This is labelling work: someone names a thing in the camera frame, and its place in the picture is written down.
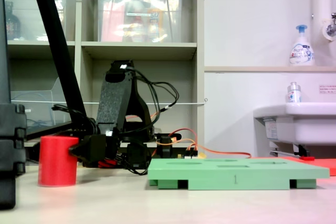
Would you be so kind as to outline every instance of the faucet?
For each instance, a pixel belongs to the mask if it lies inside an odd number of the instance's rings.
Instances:
[[[331,14],[332,25],[327,26],[327,34],[331,37],[336,36],[336,13]]]

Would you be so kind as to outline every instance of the white table surface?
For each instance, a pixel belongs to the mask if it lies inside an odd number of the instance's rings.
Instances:
[[[126,170],[79,168],[71,187],[37,186],[37,167],[17,179],[17,205],[1,224],[336,223],[336,177],[317,189],[157,190]]]

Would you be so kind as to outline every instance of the green foam board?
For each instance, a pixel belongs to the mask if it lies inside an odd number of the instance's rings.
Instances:
[[[152,159],[150,186],[158,189],[254,190],[316,188],[329,169],[287,159]]]

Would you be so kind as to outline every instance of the white pump bottle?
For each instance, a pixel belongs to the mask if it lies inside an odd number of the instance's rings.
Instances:
[[[299,30],[299,37],[296,40],[289,57],[291,66],[315,66],[314,51],[305,36],[306,25],[296,27]]]

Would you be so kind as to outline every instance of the red cup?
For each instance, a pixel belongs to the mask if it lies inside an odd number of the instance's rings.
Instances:
[[[77,158],[69,147],[78,144],[77,137],[43,136],[40,141],[38,185],[61,187],[76,184]]]

